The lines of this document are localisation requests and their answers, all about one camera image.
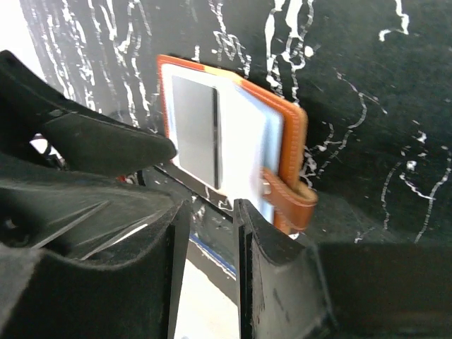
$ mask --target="leather strap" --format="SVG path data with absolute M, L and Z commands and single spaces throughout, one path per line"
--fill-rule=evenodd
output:
M 263 197 L 292 228 L 305 230 L 317 204 L 317 195 L 304 182 L 297 182 L 295 188 L 291 189 L 268 168 L 264 167 L 262 172 L 267 186 Z

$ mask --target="black and white marble wall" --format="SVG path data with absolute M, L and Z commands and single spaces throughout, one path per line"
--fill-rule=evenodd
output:
M 157 54 L 305 108 L 307 235 L 451 242 L 451 0 L 20 2 L 46 79 L 134 126 L 162 133 Z

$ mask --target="orange leather card holder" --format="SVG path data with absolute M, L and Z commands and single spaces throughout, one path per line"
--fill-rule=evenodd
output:
M 162 79 L 162 66 L 174 64 L 188 69 L 211 73 L 231 79 L 248 93 L 279 112 L 284 121 L 278 173 L 262 168 L 263 197 L 275 208 L 273 224 L 285 234 L 305 230 L 317 203 L 317 195 L 299 180 L 300 165 L 303 161 L 304 144 L 307 135 L 306 112 L 297 105 L 243 79 L 236 73 L 173 56 L 157 56 L 157 67 Z M 164 90 L 160 91 L 164 125 L 168 134 L 168 119 Z

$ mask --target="white veining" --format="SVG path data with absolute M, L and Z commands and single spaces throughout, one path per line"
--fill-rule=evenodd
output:
M 195 20 L 195 22 L 199 22 L 198 16 L 196 15 L 196 11 L 193 4 L 191 3 L 191 0 L 185 0 L 185 4 L 187 7 L 187 11 L 191 12 L 191 17 L 193 18 L 193 20 Z
M 208 3 L 210 10 L 215 14 L 218 24 L 220 25 L 220 30 L 213 31 L 218 43 L 216 52 L 218 62 L 221 62 L 223 52 L 230 61 L 234 61 L 234 58 L 237 55 L 242 64 L 244 77 L 248 78 L 251 69 L 251 55 L 246 53 L 246 48 L 240 43 L 240 40 L 236 35 L 227 32 L 222 14 L 223 0 L 208 0 Z
M 360 242 L 363 239 L 364 239 L 364 234 L 362 234 L 360 231 L 356 232 L 356 237 L 355 237 L 354 243 L 357 244 L 358 242 Z
M 275 0 L 275 6 L 268 14 L 265 36 L 266 36 L 266 58 L 267 58 L 267 76 L 266 80 L 270 84 L 273 92 L 279 96 L 283 96 L 283 83 L 280 80 L 279 65 L 276 58 L 278 55 L 290 65 L 292 75 L 292 100 L 298 105 L 299 84 L 297 80 L 297 71 L 306 66 L 305 56 L 310 58 L 314 55 L 314 50 L 310 46 L 304 46 L 304 39 L 314 22 L 314 0 L 305 0 L 309 13 L 305 23 L 300 24 L 298 21 L 299 13 L 303 7 L 304 0 L 288 0 L 289 6 L 285 16 L 285 24 L 289 26 L 290 33 L 285 39 L 285 50 L 280 54 L 275 54 L 271 50 L 271 44 L 275 35 L 275 13 L 283 10 L 283 5 L 287 0 Z
M 432 208 L 433 208 L 433 203 L 434 203 L 434 200 L 435 200 L 435 194 L 438 191 L 438 189 L 445 182 L 448 181 L 449 174 L 452 171 L 452 153 L 451 153 L 450 150 L 448 150 L 448 148 L 446 148 L 446 150 L 447 150 L 447 166 L 446 166 L 446 170 L 444 171 L 443 177 L 440 178 L 440 180 L 433 186 L 432 190 L 430 191 L 429 207 L 427 208 L 427 214 L 425 215 L 424 224 L 422 226 L 422 229 L 419 231 L 419 233 L 416 236 L 415 243 L 418 243 L 418 241 L 421 239 L 422 235 L 424 235 L 425 231 L 427 231 L 427 227 L 429 226 L 430 217 L 432 215 Z
M 86 36 L 83 31 L 83 27 L 80 22 L 77 20 L 76 15 L 69 8 L 69 4 L 67 0 L 63 0 L 63 17 L 66 21 L 66 27 L 69 28 L 69 37 L 75 44 L 77 49 L 77 55 L 80 61 L 79 71 L 80 76 L 83 79 L 83 92 L 85 94 L 85 104 L 88 108 L 92 110 L 96 110 L 95 101 L 94 101 L 94 93 L 93 87 L 95 86 L 95 78 L 93 67 L 91 66 L 91 61 L 87 58 L 86 53 L 84 52 L 86 47 Z
M 411 191 L 413 191 L 414 193 L 416 193 L 419 197 L 424 198 L 424 199 L 432 199 L 430 196 L 423 194 L 407 177 L 406 177 L 406 173 L 402 172 L 399 175 L 400 180 L 402 180 L 403 182 L 405 182 L 405 184 L 410 187 Z
M 386 214 L 386 217 L 385 217 L 385 219 L 384 219 L 384 221 L 383 221 L 383 228 L 384 228 L 385 230 L 388 229 L 389 217 L 391 216 L 391 215 L 389 214 L 389 212 L 388 212 L 388 209 L 387 209 L 387 204 L 386 204 L 386 194 L 388 193 L 388 186 L 389 186 L 389 183 L 390 183 L 390 181 L 391 181 L 391 178 L 393 177 L 394 172 L 399 168 L 399 166 L 400 166 L 401 164 L 402 164 L 402 162 L 398 162 L 397 164 L 395 164 L 395 166 L 394 166 L 394 167 L 391 169 L 391 171 L 388 173 L 388 176 L 386 177 L 386 180 L 385 180 L 384 185 L 383 185 L 383 190 L 381 191 L 381 198 L 380 198 L 380 200 L 381 200 L 381 206 L 383 207 L 384 213 Z
M 119 111 L 120 104 L 118 101 L 118 95 L 117 95 L 116 88 L 114 87 L 114 84 L 112 81 L 112 75 L 111 75 L 111 71 L 109 69 L 109 64 L 108 64 L 108 60 L 107 60 L 107 53 L 105 52 L 105 46 L 103 45 L 102 40 L 100 38 L 100 33 L 102 32 L 102 27 L 100 25 L 100 22 L 96 18 L 93 0 L 88 0 L 88 7 L 90 8 L 91 21 L 94 23 L 94 26 L 95 26 L 96 40 L 100 46 L 100 49 L 102 50 L 102 59 L 99 60 L 99 65 L 100 65 L 100 68 L 102 69 L 102 75 L 103 75 L 105 81 L 107 82 L 108 88 L 112 95 L 112 99 L 117 103 L 117 110 Z
M 146 87 L 144 85 L 141 71 L 139 71 L 139 67 L 137 65 L 137 59 L 140 55 L 140 49 L 143 45 L 142 40 L 142 31 L 136 30 L 135 22 L 133 14 L 139 11 L 143 23 L 145 26 L 145 33 L 148 37 L 152 37 L 152 31 L 150 28 L 150 23 L 147 19 L 146 12 L 143 8 L 143 4 L 139 0 L 129 0 L 127 4 L 127 16 L 128 16 L 128 25 L 127 25 L 127 33 L 124 38 L 120 38 L 118 36 L 116 16 L 113 8 L 112 0 L 107 0 L 107 7 L 103 5 L 99 5 L 101 12 L 104 16 L 107 30 L 109 33 L 109 39 L 112 41 L 114 55 L 117 59 L 118 66 L 121 68 L 121 79 L 126 90 L 127 97 L 127 107 L 129 116 L 131 117 L 132 124 L 135 127 L 139 127 L 139 122 L 136 117 L 136 103 L 134 95 L 137 95 L 136 91 L 132 91 L 130 83 L 132 83 L 131 77 L 134 76 L 138 82 L 138 91 L 141 97 L 141 103 L 143 105 L 143 109 L 145 110 L 146 116 L 149 119 L 151 117 L 150 108 L 153 106 L 155 102 L 155 96 L 152 95 L 151 100 L 148 99 L 148 94 L 146 91 Z M 133 69 L 133 75 L 130 74 L 129 65 L 127 64 L 128 56 L 130 56 L 130 63 Z M 154 133 L 157 133 L 157 129 L 151 129 Z
M 43 4 L 45 11 L 48 13 L 49 10 L 47 8 L 47 4 Z M 59 48 L 59 45 L 56 42 L 55 35 L 54 35 L 54 22 L 53 18 L 47 17 L 47 24 L 49 26 L 49 36 L 46 34 L 46 29 L 44 27 L 44 23 L 42 20 L 39 21 L 40 23 L 40 30 L 42 32 L 42 40 L 45 45 L 45 49 L 47 52 L 47 55 L 49 56 L 49 59 L 54 67 L 55 70 L 55 76 L 58 79 L 59 85 L 61 86 L 63 90 L 64 97 L 76 100 L 76 92 L 70 82 L 68 71 L 66 68 L 66 64 L 63 60 L 63 55 L 61 52 L 61 49 Z M 59 58 L 59 62 L 57 62 L 56 57 L 54 55 L 54 50 L 56 52 L 56 55 Z
M 408 26 L 410 24 L 410 17 L 408 14 L 403 13 L 402 0 L 395 0 L 395 13 L 400 17 L 400 28 L 398 29 L 385 29 L 379 33 L 379 40 L 384 42 L 386 35 L 391 32 L 399 32 L 405 35 L 409 35 Z
M 361 115 L 356 122 L 354 122 L 353 124 L 351 124 L 347 127 L 347 131 L 345 132 L 342 140 L 336 139 L 335 141 L 332 141 L 335 131 L 334 131 L 334 127 L 333 127 L 332 123 L 328 123 L 329 128 L 330 128 L 330 133 L 326 137 L 326 140 L 322 144 L 315 145 L 312 148 L 305 149 L 305 152 L 304 152 L 305 161 L 304 161 L 303 168 L 300 171 L 299 175 L 300 175 L 300 177 L 302 177 L 306 180 L 306 182 L 310 188 L 312 188 L 312 186 L 313 186 L 313 183 L 312 183 L 312 180 L 310 179 L 310 177 L 316 177 L 317 179 L 320 178 L 320 176 L 325 172 L 325 169 L 327 168 L 327 166 L 329 164 L 331 164 L 333 159 L 334 158 L 338 159 L 338 155 L 340 154 L 340 151 L 343 150 L 345 147 L 347 147 L 347 142 L 348 142 L 348 138 L 350 137 L 350 135 L 354 132 L 354 130 L 356 128 L 361 126 L 361 124 L 367 118 L 367 113 L 368 113 L 369 108 L 367 106 L 366 100 L 377 105 L 379 107 L 379 109 L 385 115 L 388 115 L 388 112 L 381 106 L 378 97 L 376 97 L 375 95 L 366 94 L 363 91 L 358 90 L 356 85 L 354 85 L 353 83 L 351 83 L 349 80 L 347 80 L 345 78 L 345 74 L 338 72 L 337 69 L 334 69 L 334 70 L 336 72 L 337 79 L 347 83 L 347 85 L 351 88 L 351 90 L 357 94 L 357 96 L 359 98 L 359 102 L 361 104 L 361 108 L 362 108 Z M 333 152 L 331 152 L 331 155 L 323 162 L 322 165 L 319 165 L 317 160 L 315 159 L 315 157 L 319 153 L 324 153 L 327 150 L 329 145 L 337 145 L 338 147 Z

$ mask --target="orange leather trim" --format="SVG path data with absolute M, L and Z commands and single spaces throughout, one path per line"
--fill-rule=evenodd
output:
M 242 87 L 252 95 L 256 96 L 268 106 L 272 107 L 284 116 L 284 131 L 282 133 L 280 166 L 278 176 L 287 187 L 296 191 L 299 185 L 304 183 L 299 180 L 299 168 L 303 162 L 304 144 L 307 134 L 307 114 L 298 106 L 278 97 L 277 95 L 264 90 L 250 81 L 243 80 Z M 282 212 L 282 207 L 275 206 L 276 211 L 273 224 L 285 234 L 292 233 L 292 229 L 304 230 L 307 226 L 312 212 L 308 218 L 299 218 L 298 221 L 292 219 L 287 223 L 287 216 Z
M 304 182 L 298 182 L 290 189 L 280 178 L 268 168 L 263 168 L 263 178 L 267 181 L 270 192 L 264 192 L 264 198 L 275 206 L 282 222 L 280 229 L 286 234 L 292 229 L 305 230 L 317 204 L 317 195 Z
M 267 180 L 271 188 L 271 193 L 263 197 L 275 206 L 276 211 L 273 224 L 279 230 L 286 234 L 291 233 L 293 229 L 304 230 L 317 202 L 316 194 L 299 180 L 299 168 L 303 162 L 303 147 L 307 134 L 306 112 L 291 102 L 268 92 L 233 72 L 214 69 L 197 62 L 187 61 L 173 56 L 157 56 L 160 86 L 163 84 L 163 64 L 174 64 L 188 69 L 211 73 L 216 76 L 231 78 L 247 92 L 282 114 L 284 118 L 284 130 L 282 133 L 280 165 L 278 168 L 279 178 L 267 169 L 263 169 L 264 179 Z M 160 97 L 162 98 L 165 132 L 168 135 L 165 92 L 162 88 L 160 89 Z

